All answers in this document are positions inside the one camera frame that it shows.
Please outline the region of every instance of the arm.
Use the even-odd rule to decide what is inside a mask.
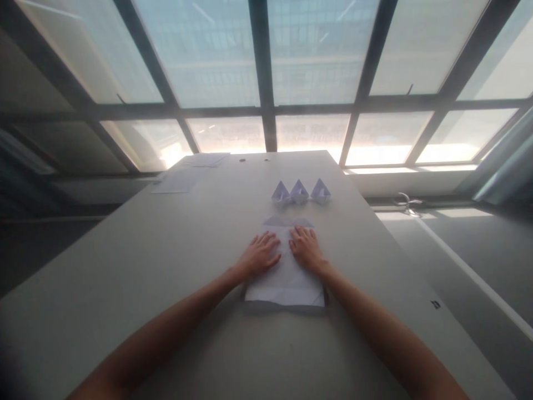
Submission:
[[[296,227],[290,233],[293,240],[289,245],[294,258],[322,280],[412,398],[467,399],[447,369],[413,332],[322,257],[312,229]]]
[[[274,233],[254,237],[237,264],[196,293],[168,308],[111,353],[68,400],[123,399],[175,352],[198,324],[237,285],[276,265]]]

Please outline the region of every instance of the white paper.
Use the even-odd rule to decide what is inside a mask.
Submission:
[[[298,205],[307,201],[309,193],[305,190],[304,185],[300,180],[297,180],[293,189],[290,191],[290,198]]]
[[[217,167],[230,153],[198,153],[184,157],[181,165],[188,167]]]
[[[278,186],[276,186],[276,190],[272,194],[272,201],[278,207],[283,207],[284,205],[292,202],[289,191],[282,181],[279,181]]]
[[[262,300],[282,306],[324,306],[323,286],[316,276],[302,268],[294,259],[289,247],[289,229],[295,225],[313,227],[305,218],[268,218],[262,231],[274,232],[281,241],[272,256],[281,253],[281,259],[272,269],[250,282],[246,301]]]
[[[322,182],[322,179],[319,178],[315,188],[311,192],[311,198],[317,203],[324,205],[330,197],[331,193],[329,192],[328,188],[326,188],[324,182]]]
[[[162,181],[154,184],[152,193],[188,193],[209,168],[182,168],[169,171]]]

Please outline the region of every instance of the window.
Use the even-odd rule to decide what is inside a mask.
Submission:
[[[163,101],[113,0],[17,4],[95,102]]]
[[[174,119],[104,121],[102,125],[141,172],[164,171],[192,154]]]
[[[346,165],[404,163],[432,112],[361,114]]]
[[[370,91],[437,93],[487,0],[399,0]]]
[[[196,151],[326,150],[350,170],[475,167],[533,105],[533,0],[0,10],[0,145],[41,174],[151,176]]]
[[[350,114],[277,116],[278,151],[327,150],[338,163]]]
[[[13,138],[10,134],[0,129],[0,146],[7,150],[12,156],[18,159],[25,166],[31,168],[38,174],[48,175],[56,171],[46,164],[40,157],[37,157],[21,142]]]
[[[516,109],[450,111],[416,162],[472,160],[515,112]]]
[[[521,1],[458,100],[525,98],[533,93],[533,2]]]
[[[353,103],[378,0],[269,0],[274,104]]]
[[[54,112],[71,107],[0,29],[0,111]]]
[[[266,151],[260,117],[192,118],[187,123],[201,152],[242,154]]]
[[[135,0],[183,108],[259,106],[247,0]]]
[[[19,124],[17,129],[70,174],[127,172],[98,136],[82,122]]]

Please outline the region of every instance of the white table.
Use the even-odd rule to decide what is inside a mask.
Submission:
[[[309,192],[322,178],[332,198],[281,214],[310,219],[332,264],[409,326],[472,399],[514,398],[326,151],[233,155],[186,194],[147,187],[4,297],[2,349],[22,393],[65,397],[136,329],[231,266],[278,212],[270,195],[280,179],[290,190],[298,178]],[[256,310],[241,289],[134,395],[402,396],[331,296],[322,314],[307,315]]]

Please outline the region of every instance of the window pane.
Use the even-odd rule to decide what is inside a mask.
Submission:
[[[399,0],[370,94],[437,93],[487,0]]]
[[[533,92],[533,1],[521,1],[459,100],[525,98]]]
[[[180,105],[259,106],[247,0],[135,0]]]
[[[17,4],[95,102],[163,101],[113,0]]]
[[[72,110],[67,101],[2,30],[0,54],[0,111]]]
[[[261,117],[192,118],[187,123],[203,153],[267,151]]]
[[[44,162],[40,157],[36,156],[21,142],[1,129],[0,146],[7,150],[13,157],[17,158],[25,166],[31,168],[38,174],[47,175],[55,172],[55,170],[46,164],[46,162]]]
[[[269,0],[274,103],[353,103],[378,0]]]
[[[416,162],[472,160],[516,110],[450,111]]]
[[[17,129],[71,174],[127,172],[83,122],[19,124]]]
[[[401,164],[433,112],[361,114],[347,166]]]
[[[102,125],[141,172],[165,171],[192,154],[174,119],[104,121]]]
[[[327,150],[339,162],[350,114],[276,117],[278,151]]]

